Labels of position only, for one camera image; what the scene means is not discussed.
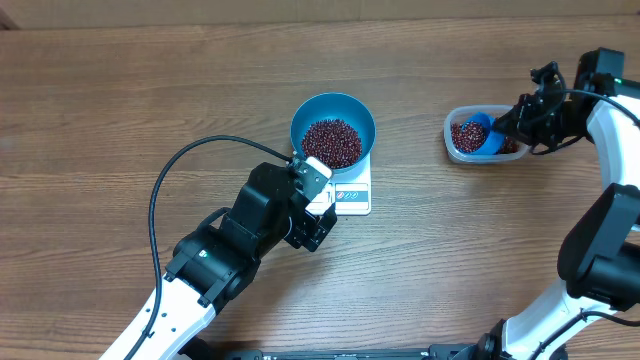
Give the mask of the teal bowl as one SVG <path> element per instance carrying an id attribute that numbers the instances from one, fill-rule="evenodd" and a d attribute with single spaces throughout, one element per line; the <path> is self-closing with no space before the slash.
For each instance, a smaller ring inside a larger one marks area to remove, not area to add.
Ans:
<path id="1" fill-rule="evenodd" d="M 293 150 L 314 157 L 336 173 L 360 164 L 373 149 L 376 124 L 371 111 L 357 98 L 337 92 L 306 100 L 293 115 Z"/>

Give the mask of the clear plastic bean container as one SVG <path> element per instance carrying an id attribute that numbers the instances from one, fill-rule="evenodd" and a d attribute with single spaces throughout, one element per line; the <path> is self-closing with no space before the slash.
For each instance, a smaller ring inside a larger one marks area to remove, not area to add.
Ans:
<path id="1" fill-rule="evenodd" d="M 470 105 L 462 106 L 452 110 L 445 118 L 443 125 L 444 143 L 449 158 L 454 163 L 466 164 L 497 164 L 514 161 L 522 158 L 529 147 L 521 142 L 515 142 L 517 150 L 508 154 L 495 155 L 472 155 L 459 151 L 453 141 L 452 126 L 462 125 L 477 113 L 487 114 L 492 118 L 505 115 L 511 109 L 510 105 Z"/>

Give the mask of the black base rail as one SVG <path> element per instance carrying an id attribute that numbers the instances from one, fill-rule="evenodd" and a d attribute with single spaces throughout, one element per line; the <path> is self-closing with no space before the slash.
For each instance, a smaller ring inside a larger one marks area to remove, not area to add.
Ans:
<path id="1" fill-rule="evenodd" d="M 271 352 L 213 348 L 201 339 L 191 341 L 178 354 L 199 360 L 472 360 L 495 359 L 487 349 L 471 344 L 434 344 L 425 349 L 326 350 Z"/>

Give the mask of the red beans in bowl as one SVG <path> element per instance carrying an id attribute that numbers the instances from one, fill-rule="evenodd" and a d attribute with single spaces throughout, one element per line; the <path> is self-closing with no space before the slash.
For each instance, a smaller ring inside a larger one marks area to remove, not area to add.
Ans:
<path id="1" fill-rule="evenodd" d="M 363 152 L 357 131 L 342 119 L 313 123 L 306 131 L 301 146 L 307 157 L 315 157 L 332 169 L 356 164 Z"/>

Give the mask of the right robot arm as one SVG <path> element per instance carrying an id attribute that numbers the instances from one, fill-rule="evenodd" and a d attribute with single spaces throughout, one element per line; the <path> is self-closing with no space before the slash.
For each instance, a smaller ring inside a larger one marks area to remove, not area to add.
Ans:
<path id="1" fill-rule="evenodd" d="M 530 72 L 537 89 L 497 118 L 495 132 L 544 154 L 586 139 L 597 151 L 603 192 L 565 237 L 557 280 L 516 316 L 499 321 L 459 359 L 564 359 L 566 343 L 599 319 L 632 327 L 620 313 L 639 302 L 639 85 L 624 55 L 598 48 L 578 62 L 573 87 L 556 63 Z"/>

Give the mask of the red beans in container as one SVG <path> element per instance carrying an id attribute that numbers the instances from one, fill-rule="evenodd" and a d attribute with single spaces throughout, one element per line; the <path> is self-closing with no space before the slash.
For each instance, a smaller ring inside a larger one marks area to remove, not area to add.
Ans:
<path id="1" fill-rule="evenodd" d="M 490 145 L 493 132 L 482 123 L 472 121 L 468 123 L 453 123 L 450 126 L 451 141 L 455 149 L 464 154 L 481 155 L 484 145 Z M 506 155 L 518 152 L 520 145 L 512 138 L 505 137 L 501 146 L 493 155 Z"/>

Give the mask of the blue measuring scoop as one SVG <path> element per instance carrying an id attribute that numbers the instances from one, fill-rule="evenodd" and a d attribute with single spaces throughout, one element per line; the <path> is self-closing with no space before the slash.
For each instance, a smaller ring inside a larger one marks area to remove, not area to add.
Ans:
<path id="1" fill-rule="evenodd" d="M 471 155 L 496 155 L 500 152 L 506 137 L 493 130 L 494 118 L 478 112 L 472 115 L 460 128 L 460 151 Z"/>

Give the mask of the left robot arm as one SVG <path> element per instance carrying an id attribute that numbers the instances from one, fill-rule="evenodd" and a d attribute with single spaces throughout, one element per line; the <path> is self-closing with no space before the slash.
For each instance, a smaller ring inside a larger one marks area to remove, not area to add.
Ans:
<path id="1" fill-rule="evenodd" d="M 202 358 L 197 335 L 255 278 L 280 241 L 315 251 L 335 225 L 335 209 L 311 214 L 309 203 L 332 171 L 310 157 L 286 167 L 262 163 L 221 208 L 178 242 L 161 289 L 104 353 L 106 359 Z"/>

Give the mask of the white kitchen scale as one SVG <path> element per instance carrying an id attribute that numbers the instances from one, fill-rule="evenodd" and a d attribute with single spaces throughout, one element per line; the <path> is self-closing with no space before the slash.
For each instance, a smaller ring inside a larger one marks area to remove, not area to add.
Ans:
<path id="1" fill-rule="evenodd" d="M 335 172 L 324 189 L 306 209 L 322 215 L 331 205 L 338 216 L 366 216 L 372 210 L 371 156 L 352 169 Z"/>

